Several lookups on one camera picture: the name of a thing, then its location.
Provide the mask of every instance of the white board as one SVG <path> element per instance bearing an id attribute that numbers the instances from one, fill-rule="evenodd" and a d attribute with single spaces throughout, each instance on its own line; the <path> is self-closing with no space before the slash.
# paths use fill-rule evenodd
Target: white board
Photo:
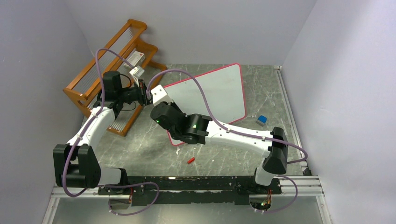
<path id="1" fill-rule="evenodd" d="M 239 64 L 231 64 L 197 75 L 195 78 L 202 86 L 216 119 L 230 124 L 246 116 L 242 72 Z M 190 78 L 164 88 L 184 113 L 209 116 L 201 92 Z M 172 139 L 169 133 L 168 136 L 172 145 L 183 144 L 182 141 Z"/>

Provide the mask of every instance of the robotic arm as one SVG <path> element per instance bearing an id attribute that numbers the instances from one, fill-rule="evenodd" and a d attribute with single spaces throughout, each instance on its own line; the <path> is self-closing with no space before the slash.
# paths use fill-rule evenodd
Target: robotic arm
<path id="1" fill-rule="evenodd" d="M 66 185 L 75 188 L 95 188 L 108 184 L 128 184 L 125 169 L 101 167 L 95 157 L 95 149 L 106 129 L 114 122 L 123 108 L 124 103 L 138 101 L 145 106 L 151 103 L 154 108 L 151 118 L 162 128 L 168 130 L 171 137 L 187 144 L 222 144 L 239 147 L 258 153 L 262 162 L 255 172 L 255 184 L 269 186 L 275 175 L 286 173 L 288 147 L 284 144 L 264 140 L 265 137 L 286 140 L 283 129 L 275 127 L 273 131 L 256 131 L 228 124 L 223 124 L 228 129 L 263 136 L 262 140 L 245 137 L 231 133 L 220 128 L 209 116 L 202 114 L 183 113 L 176 103 L 161 86 L 151 90 L 152 100 L 147 99 L 146 85 L 139 80 L 133 87 L 122 88 L 120 73 L 116 71 L 106 72 L 103 76 L 105 86 L 104 108 L 99 115 L 96 113 L 101 106 L 100 94 L 94 104 L 89 119 L 94 119 L 87 132 L 80 135 L 80 131 L 65 145 L 57 145 L 53 151 L 56 183 L 62 186 L 62 172 L 69 154 L 71 145 L 80 138 L 72 155 L 72 161 L 78 158 L 78 164 L 71 163 L 67 171 Z"/>

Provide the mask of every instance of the gray tile floor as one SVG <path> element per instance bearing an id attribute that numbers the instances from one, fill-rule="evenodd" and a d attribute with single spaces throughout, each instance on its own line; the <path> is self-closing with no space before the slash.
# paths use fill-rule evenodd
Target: gray tile floor
<path id="1" fill-rule="evenodd" d="M 169 64 L 168 68 L 180 68 L 198 75 L 224 65 Z M 272 130 L 278 126 L 285 130 L 292 141 L 291 125 L 284 107 L 284 99 L 272 66 L 242 65 L 243 85 L 247 116 L 234 125 L 256 130 Z M 158 71 L 146 70 L 146 82 Z M 171 73 L 164 76 L 166 85 L 187 76 Z M 95 154 L 105 167 L 125 168 L 128 175 L 193 176 L 193 175 L 252 175 L 261 158 L 251 152 L 220 145 L 172 146 L 166 132 L 153 121 L 149 114 L 152 105 L 146 106 L 126 137 L 106 132 Z M 119 118 L 127 118 L 131 112 L 122 112 Z M 264 127 L 255 123 L 259 115 L 268 121 Z M 192 164 L 187 160 L 195 156 Z M 288 160 L 298 158 L 297 150 L 289 147 Z M 299 164 L 288 165 L 287 175 L 302 175 Z"/>

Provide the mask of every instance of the wooden shelf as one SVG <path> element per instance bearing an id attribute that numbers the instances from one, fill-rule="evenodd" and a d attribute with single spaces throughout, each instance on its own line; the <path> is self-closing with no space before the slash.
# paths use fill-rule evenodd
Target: wooden shelf
<path id="1" fill-rule="evenodd" d="M 148 44 L 141 40 L 140 35 L 147 29 L 147 25 L 144 22 L 129 19 L 128 22 L 119 30 L 116 35 L 104 46 L 104 48 L 111 49 L 115 52 L 119 52 L 119 55 L 123 58 L 127 58 L 133 49 L 145 54 L 145 60 L 141 67 L 151 66 L 160 70 L 166 70 L 166 66 L 153 61 L 153 56 L 158 51 L 158 48 L 154 45 Z M 105 51 L 99 52 L 99 62 L 105 55 Z M 117 70 L 122 66 L 123 61 L 117 57 L 101 71 L 103 73 L 110 70 Z M 89 105 L 96 98 L 100 91 L 100 80 L 95 78 L 98 76 L 95 68 L 95 58 L 92 59 L 88 65 L 72 80 L 72 82 L 63 89 L 65 94 L 72 100 L 72 102 L 79 108 L 86 117 L 91 115 L 91 109 Z M 158 85 L 162 77 L 158 77 L 152 85 L 152 88 Z M 142 107 L 138 106 L 127 122 L 127 124 L 121 129 L 109 128 L 109 131 L 116 133 L 121 136 L 125 136 L 131 128 L 134 121 L 142 111 Z"/>

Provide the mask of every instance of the white wall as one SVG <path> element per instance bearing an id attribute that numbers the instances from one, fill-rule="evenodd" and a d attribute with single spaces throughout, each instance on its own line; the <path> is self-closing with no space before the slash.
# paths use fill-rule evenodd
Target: white wall
<path id="1" fill-rule="evenodd" d="M 61 0 L 0 2 L 0 223 L 42 222 L 52 150 L 81 125 L 62 89 L 92 55 Z"/>
<path id="2" fill-rule="evenodd" d="M 162 63 L 280 65 L 316 0 L 66 0 L 93 51 L 132 18 Z"/>
<path id="3" fill-rule="evenodd" d="M 396 223 L 396 4 L 318 0 L 283 76 L 335 224 Z"/>

